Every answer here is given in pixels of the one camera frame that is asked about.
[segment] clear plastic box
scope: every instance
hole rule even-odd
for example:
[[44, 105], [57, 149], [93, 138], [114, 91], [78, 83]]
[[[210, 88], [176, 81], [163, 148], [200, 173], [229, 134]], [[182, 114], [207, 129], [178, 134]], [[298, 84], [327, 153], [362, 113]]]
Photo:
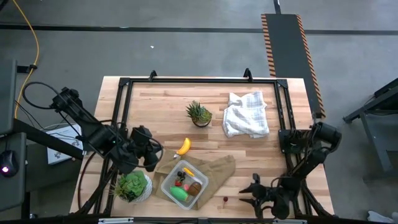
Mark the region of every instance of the clear plastic box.
[[[197, 196], [191, 196], [190, 195], [186, 202], [183, 202], [183, 201], [180, 201], [180, 200], [174, 198], [174, 196], [170, 193], [170, 188], [175, 186], [175, 180], [177, 178], [177, 172], [178, 171], [183, 172], [183, 168], [184, 167], [186, 167], [191, 172], [193, 172], [194, 177], [191, 177], [190, 175], [187, 174], [185, 180], [183, 181], [183, 185], [184, 184], [191, 185], [195, 181], [199, 182], [201, 184], [201, 190], [200, 190], [199, 194]], [[162, 191], [167, 196], [169, 196], [169, 198], [171, 198], [177, 205], [179, 205], [180, 207], [182, 207], [185, 210], [189, 210], [189, 209], [192, 208], [192, 206], [198, 200], [198, 198], [203, 193], [203, 191], [206, 190], [206, 187], [207, 187], [208, 183], [209, 183], [209, 179], [207, 178], [207, 176], [202, 174], [198, 169], [196, 169], [189, 162], [187, 162], [185, 160], [181, 160], [180, 162], [178, 162], [177, 165], [175, 165], [173, 170], [168, 174], [166, 179], [163, 181], [161, 188], [162, 188]]]

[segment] green object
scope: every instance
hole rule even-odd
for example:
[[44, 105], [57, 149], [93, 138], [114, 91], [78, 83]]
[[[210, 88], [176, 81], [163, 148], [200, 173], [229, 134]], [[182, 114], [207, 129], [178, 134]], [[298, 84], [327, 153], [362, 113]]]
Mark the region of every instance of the green object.
[[187, 201], [189, 194], [180, 187], [171, 187], [170, 193], [177, 199], [181, 201]]
[[188, 117], [196, 124], [207, 124], [211, 121], [213, 116], [204, 106], [195, 100], [187, 106]]
[[134, 171], [120, 176], [112, 193], [131, 202], [143, 193], [147, 184], [148, 181], [145, 179], [143, 171]]

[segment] orange and black striped tape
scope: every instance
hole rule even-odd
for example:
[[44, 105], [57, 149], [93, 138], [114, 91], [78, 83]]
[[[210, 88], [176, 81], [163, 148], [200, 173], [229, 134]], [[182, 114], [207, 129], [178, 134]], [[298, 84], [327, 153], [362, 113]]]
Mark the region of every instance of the orange and black striped tape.
[[271, 77], [276, 77], [274, 56], [272, 56], [271, 40], [269, 38], [267, 17], [265, 14], [261, 14], [262, 31], [264, 33], [264, 40], [266, 41], [267, 59], [269, 67], [269, 75]]
[[317, 92], [319, 107], [321, 109], [321, 116], [324, 118], [324, 117], [326, 117], [326, 113], [325, 113], [325, 109], [323, 109], [323, 102], [322, 102], [321, 93], [320, 93], [319, 86], [318, 86], [317, 75], [315, 74], [315, 71], [313, 69], [310, 50], [308, 49], [308, 44], [307, 44], [307, 38], [305, 37], [305, 34], [304, 34], [304, 28], [303, 28], [303, 24], [301, 21], [301, 17], [299, 15], [296, 15], [296, 16], [297, 16], [298, 26], [300, 27], [301, 37], [303, 38], [305, 53], [307, 54], [308, 64], [309, 64], [310, 70], [311, 70], [313, 85], [315, 86], [315, 91]]

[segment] yellow cable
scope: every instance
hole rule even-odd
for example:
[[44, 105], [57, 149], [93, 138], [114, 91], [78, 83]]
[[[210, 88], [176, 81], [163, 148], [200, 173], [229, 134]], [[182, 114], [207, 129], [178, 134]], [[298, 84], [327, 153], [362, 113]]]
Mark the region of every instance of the yellow cable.
[[[22, 16], [24, 17], [26, 23], [28, 24], [30, 30], [31, 30], [32, 33], [33, 33], [33, 36], [35, 37], [37, 52], [36, 52], [35, 62], [34, 62], [33, 64], [36, 65], [37, 60], [39, 59], [39, 52], [40, 52], [39, 41], [37, 40], [36, 33], [35, 33], [35, 31], [33, 30], [32, 26], [30, 25], [29, 20], [26, 18], [26, 16], [25, 16], [24, 12], [22, 11], [22, 9], [18, 6], [18, 3], [16, 2], [16, 0], [12, 0], [12, 1], [14, 2], [15, 6], [18, 8], [19, 12], [20, 12], [20, 13], [22, 14]], [[31, 69], [30, 69], [30, 72], [29, 72], [29, 74], [28, 74], [28, 76], [26, 77], [26, 79], [25, 79], [25, 81], [24, 81], [24, 84], [22, 84], [22, 87], [21, 87], [21, 90], [19, 91], [19, 95], [18, 95], [18, 99], [17, 99], [17, 102], [18, 102], [18, 103], [19, 103], [19, 101], [21, 100], [22, 90], [24, 89], [24, 87], [25, 87], [25, 85], [26, 85], [26, 82], [29, 80], [30, 76], [33, 74], [33, 71], [34, 71], [34, 69], [31, 68]], [[18, 106], [18, 104], [17, 104], [17, 105], [15, 106], [15, 113], [14, 113], [14, 117], [15, 117], [15, 118], [17, 118], [18, 108], [19, 108], [19, 106]]]

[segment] white towel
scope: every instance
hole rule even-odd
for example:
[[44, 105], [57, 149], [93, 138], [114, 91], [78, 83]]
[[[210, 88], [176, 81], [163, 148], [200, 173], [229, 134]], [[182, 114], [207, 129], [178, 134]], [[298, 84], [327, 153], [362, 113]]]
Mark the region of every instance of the white towel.
[[261, 91], [242, 97], [230, 93], [223, 121], [223, 129], [227, 137], [249, 134], [251, 138], [261, 138], [268, 134], [266, 106]]

